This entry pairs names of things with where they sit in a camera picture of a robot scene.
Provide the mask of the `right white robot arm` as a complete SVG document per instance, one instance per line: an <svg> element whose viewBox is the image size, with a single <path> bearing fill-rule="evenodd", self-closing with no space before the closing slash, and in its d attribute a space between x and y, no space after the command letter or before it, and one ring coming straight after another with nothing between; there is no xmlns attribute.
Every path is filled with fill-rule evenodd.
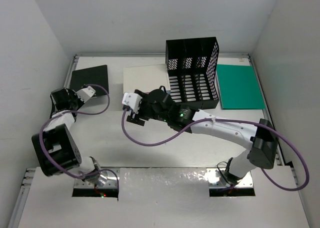
<svg viewBox="0 0 320 228"><path fill-rule="evenodd" d="M127 122L143 126L152 119L166 123L178 133L205 134L235 143L245 150L231 157L221 174L224 181L235 186L255 168L274 167L278 138L272 133L273 126L261 119L257 124L227 122L222 118L186 104L178 104L162 88L143 93L135 90L124 93L122 104L130 111Z"/></svg>

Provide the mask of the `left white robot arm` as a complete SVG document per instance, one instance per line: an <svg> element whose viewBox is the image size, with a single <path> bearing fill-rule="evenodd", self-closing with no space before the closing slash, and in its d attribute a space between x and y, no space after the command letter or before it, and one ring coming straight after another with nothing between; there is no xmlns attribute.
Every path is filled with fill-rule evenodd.
<svg viewBox="0 0 320 228"><path fill-rule="evenodd" d="M84 85L78 91L61 88L51 92L49 120L31 141L41 170L47 177L67 174L94 186L102 181L100 165L93 157L83 158L70 133L79 109L92 97L109 95L101 85Z"/></svg>

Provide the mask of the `black board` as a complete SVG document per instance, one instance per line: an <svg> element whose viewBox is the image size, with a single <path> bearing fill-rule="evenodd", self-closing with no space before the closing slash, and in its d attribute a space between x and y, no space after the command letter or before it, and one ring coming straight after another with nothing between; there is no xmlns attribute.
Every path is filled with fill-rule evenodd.
<svg viewBox="0 0 320 228"><path fill-rule="evenodd" d="M107 65L75 70L71 74L69 88L78 91L84 85L100 85L109 93L109 79Z"/></svg>

